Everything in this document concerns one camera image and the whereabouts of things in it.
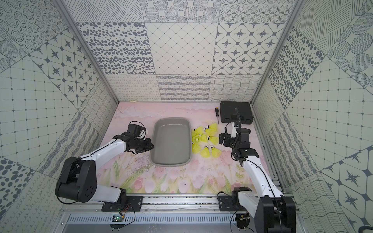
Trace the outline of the grey plastic storage box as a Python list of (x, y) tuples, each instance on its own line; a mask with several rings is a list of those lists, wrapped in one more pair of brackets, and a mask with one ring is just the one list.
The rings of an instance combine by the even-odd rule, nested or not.
[(150, 161), (159, 167), (179, 167), (192, 158), (191, 126), (186, 118), (169, 117), (154, 125)]

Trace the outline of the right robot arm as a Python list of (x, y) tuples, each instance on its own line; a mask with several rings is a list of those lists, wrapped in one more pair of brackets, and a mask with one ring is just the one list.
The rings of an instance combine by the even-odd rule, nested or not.
[(219, 135), (219, 144), (231, 148), (231, 158), (248, 173), (257, 193), (246, 187), (235, 188), (231, 195), (233, 205), (248, 212), (258, 233), (295, 233), (295, 202), (284, 196), (263, 168), (259, 154), (250, 147), (250, 133), (232, 123), (231, 134), (225, 129)]

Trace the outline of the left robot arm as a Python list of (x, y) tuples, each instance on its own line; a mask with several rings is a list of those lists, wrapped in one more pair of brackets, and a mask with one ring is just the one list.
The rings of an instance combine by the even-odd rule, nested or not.
[(139, 154), (154, 149), (150, 138), (117, 135), (104, 146), (80, 157), (68, 158), (55, 187), (55, 195), (73, 203), (89, 201), (117, 203), (123, 191), (120, 188), (99, 185), (97, 173), (100, 167), (124, 152)]

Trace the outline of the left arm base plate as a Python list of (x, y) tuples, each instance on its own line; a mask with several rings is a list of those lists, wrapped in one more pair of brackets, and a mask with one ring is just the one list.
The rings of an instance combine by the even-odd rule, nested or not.
[(120, 197), (116, 203), (104, 202), (102, 212), (135, 211), (139, 212), (142, 207), (143, 196)]

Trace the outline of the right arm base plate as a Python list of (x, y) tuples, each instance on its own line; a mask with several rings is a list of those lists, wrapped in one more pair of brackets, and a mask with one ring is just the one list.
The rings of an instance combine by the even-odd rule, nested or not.
[(244, 211), (243, 207), (233, 203), (233, 199), (230, 195), (219, 194), (217, 200), (221, 212)]

